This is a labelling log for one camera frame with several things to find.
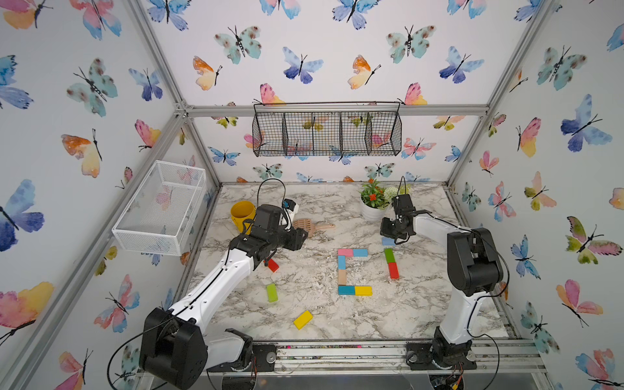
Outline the red building block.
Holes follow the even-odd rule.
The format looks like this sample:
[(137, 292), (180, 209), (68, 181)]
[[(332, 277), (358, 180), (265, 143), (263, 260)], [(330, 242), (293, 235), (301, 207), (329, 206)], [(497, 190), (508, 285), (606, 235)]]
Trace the red building block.
[(389, 272), (390, 278), (392, 280), (394, 280), (394, 279), (397, 280), (397, 279), (400, 278), (400, 273), (398, 271), (398, 267), (397, 267), (396, 263), (389, 263), (388, 264), (388, 272)]
[(280, 267), (273, 259), (268, 261), (267, 266), (273, 273), (277, 272)]

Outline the pink building block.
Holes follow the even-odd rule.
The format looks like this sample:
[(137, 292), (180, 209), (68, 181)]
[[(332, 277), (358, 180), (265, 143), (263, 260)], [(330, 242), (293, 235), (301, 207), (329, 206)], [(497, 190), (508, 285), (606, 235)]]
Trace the pink building block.
[(351, 258), (351, 257), (354, 256), (354, 251), (351, 250), (351, 249), (339, 249), (337, 251), (337, 254), (339, 256), (343, 256), (343, 257), (346, 257), (346, 258)]

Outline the small yellow building block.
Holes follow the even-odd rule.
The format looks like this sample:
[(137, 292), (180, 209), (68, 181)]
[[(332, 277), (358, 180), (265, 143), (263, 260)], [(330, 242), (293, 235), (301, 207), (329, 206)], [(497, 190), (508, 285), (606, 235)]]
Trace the small yellow building block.
[(355, 286), (354, 294), (359, 297), (370, 297), (373, 295), (373, 289), (371, 286)]

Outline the natural wood building block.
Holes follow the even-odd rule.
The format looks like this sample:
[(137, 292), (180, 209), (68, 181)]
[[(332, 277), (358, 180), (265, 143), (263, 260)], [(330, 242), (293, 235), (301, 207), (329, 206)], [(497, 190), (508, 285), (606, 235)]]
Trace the natural wood building block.
[(344, 286), (347, 284), (347, 273), (345, 269), (338, 270), (338, 284)]

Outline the teal building block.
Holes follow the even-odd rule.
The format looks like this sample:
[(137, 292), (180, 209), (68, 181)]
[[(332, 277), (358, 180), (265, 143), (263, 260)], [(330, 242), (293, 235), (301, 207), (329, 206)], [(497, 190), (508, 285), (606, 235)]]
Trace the teal building block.
[(338, 293), (341, 296), (353, 296), (356, 294), (356, 289), (352, 285), (339, 285)]

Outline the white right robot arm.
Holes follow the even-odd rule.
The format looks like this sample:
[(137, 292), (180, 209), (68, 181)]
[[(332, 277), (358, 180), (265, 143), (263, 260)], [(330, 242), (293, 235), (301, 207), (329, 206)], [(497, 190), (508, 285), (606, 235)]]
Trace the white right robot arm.
[(499, 253), (492, 234), (485, 228), (467, 228), (417, 210), (410, 195), (399, 194), (391, 200), (395, 219), (384, 217), (380, 234), (401, 245), (422, 236), (446, 247), (447, 273), (453, 286), (448, 310), (436, 328), (429, 362), (437, 367), (453, 367), (466, 362), (474, 336), (471, 320), (484, 299), (503, 279)]

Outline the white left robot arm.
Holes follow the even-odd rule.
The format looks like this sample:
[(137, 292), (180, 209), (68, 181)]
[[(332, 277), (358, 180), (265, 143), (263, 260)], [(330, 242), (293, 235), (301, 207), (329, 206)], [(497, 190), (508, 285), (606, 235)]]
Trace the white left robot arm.
[(199, 285), (169, 309), (151, 311), (141, 338), (141, 370), (175, 388), (188, 389), (213, 367), (228, 364), (245, 371), (253, 366), (251, 336), (233, 328), (210, 334), (207, 328), (230, 293), (260, 264), (280, 249), (303, 247), (308, 233), (292, 222), (298, 209), (292, 199), (281, 206), (261, 205)]

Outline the light green building block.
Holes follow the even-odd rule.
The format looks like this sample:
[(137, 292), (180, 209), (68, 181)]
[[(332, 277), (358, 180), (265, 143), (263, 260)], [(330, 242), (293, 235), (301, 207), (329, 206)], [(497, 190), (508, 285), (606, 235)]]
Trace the light green building block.
[(266, 290), (267, 290), (266, 293), (267, 293), (268, 302), (277, 302), (279, 297), (278, 297), (276, 285), (268, 284), (268, 286), (266, 287)]

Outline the yellow long building block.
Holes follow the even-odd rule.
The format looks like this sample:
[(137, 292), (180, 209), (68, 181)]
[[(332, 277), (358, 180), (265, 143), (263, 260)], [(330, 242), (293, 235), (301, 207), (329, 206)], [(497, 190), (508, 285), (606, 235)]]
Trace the yellow long building block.
[(303, 312), (301, 315), (299, 315), (293, 322), (293, 325), (295, 326), (295, 328), (297, 328), (297, 330), (302, 330), (302, 328), (305, 327), (305, 325), (307, 325), (308, 323), (310, 323), (310, 321), (314, 318), (314, 316), (312, 315), (312, 313), (310, 313), (308, 310)]

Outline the white flower pot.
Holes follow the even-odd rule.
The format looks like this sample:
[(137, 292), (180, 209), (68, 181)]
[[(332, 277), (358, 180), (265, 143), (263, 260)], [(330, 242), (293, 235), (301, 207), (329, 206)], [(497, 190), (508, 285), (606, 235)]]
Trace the white flower pot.
[(364, 202), (360, 204), (362, 210), (362, 217), (369, 222), (380, 222), (386, 214), (388, 206), (381, 208), (373, 208), (367, 206)]

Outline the yellow cup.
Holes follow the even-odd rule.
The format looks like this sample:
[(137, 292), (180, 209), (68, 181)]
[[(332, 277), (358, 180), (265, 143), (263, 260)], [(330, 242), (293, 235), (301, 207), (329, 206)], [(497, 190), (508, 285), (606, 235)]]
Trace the yellow cup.
[(239, 201), (230, 210), (231, 220), (237, 227), (238, 232), (244, 232), (244, 222), (255, 218), (256, 208), (251, 201)]

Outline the beige plastic slotted scoop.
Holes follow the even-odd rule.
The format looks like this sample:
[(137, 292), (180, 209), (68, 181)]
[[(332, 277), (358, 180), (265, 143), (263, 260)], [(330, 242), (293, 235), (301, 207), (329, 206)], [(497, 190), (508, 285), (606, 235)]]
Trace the beige plastic slotted scoop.
[(295, 228), (301, 228), (308, 232), (308, 237), (313, 237), (317, 232), (327, 231), (336, 227), (335, 224), (325, 224), (322, 222), (313, 222), (311, 219), (296, 219), (292, 225)]

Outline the artificial green flower plant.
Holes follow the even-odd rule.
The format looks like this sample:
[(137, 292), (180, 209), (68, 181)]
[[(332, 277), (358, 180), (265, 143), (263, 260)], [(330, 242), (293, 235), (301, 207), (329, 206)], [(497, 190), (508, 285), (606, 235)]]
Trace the artificial green flower plant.
[(405, 182), (383, 187), (377, 180), (370, 179), (362, 187), (360, 200), (372, 209), (385, 210), (397, 195), (409, 194), (410, 187)]

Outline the white mesh wall basket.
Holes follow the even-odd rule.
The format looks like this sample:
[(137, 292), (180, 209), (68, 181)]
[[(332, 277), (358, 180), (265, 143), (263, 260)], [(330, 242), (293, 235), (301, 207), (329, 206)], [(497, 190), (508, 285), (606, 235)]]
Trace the white mesh wall basket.
[(155, 161), (112, 228), (119, 247), (181, 255), (205, 191), (201, 167)]

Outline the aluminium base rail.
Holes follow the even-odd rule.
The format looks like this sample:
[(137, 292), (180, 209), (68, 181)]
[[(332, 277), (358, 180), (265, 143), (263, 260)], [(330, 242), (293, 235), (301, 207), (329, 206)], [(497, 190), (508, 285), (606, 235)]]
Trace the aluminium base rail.
[(230, 363), (203, 368), (201, 375), (374, 374), (533, 374), (546, 367), (531, 341), (474, 341), (468, 355), (456, 363), (430, 360), (431, 343), (424, 339), (391, 341), (255, 341), (253, 358), (243, 370)]

